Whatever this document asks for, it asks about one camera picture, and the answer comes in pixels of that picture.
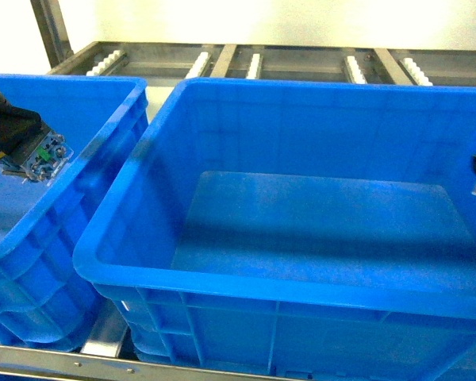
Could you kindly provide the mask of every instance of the plastic storage bin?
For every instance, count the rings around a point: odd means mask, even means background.
[[[145,361],[476,380],[476,89],[197,79],[75,249]]]
[[[100,297],[72,253],[148,123],[142,79],[0,75],[0,91],[38,112],[74,149],[50,186],[0,174],[0,344],[71,350]]]

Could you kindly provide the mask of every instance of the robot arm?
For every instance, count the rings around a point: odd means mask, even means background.
[[[73,151],[36,112],[9,104],[0,93],[0,167],[3,175],[52,180]]]

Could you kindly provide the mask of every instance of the green component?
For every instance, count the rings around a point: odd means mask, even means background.
[[[39,156],[44,159],[45,161],[49,161],[51,159],[51,155],[49,155],[48,151],[46,151],[42,147],[37,147],[37,153]]]

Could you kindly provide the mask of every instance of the metal support leg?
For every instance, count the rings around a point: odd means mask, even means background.
[[[40,35],[44,42],[51,67],[55,67],[72,56],[74,52],[63,22],[58,0],[30,0]]]
[[[129,327],[117,307],[110,300],[106,300],[81,353],[118,357],[127,329]]]

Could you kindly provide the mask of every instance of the white wall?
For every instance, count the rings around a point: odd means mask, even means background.
[[[92,40],[476,49],[476,0],[59,0]],[[0,72],[45,73],[28,0],[0,0]]]

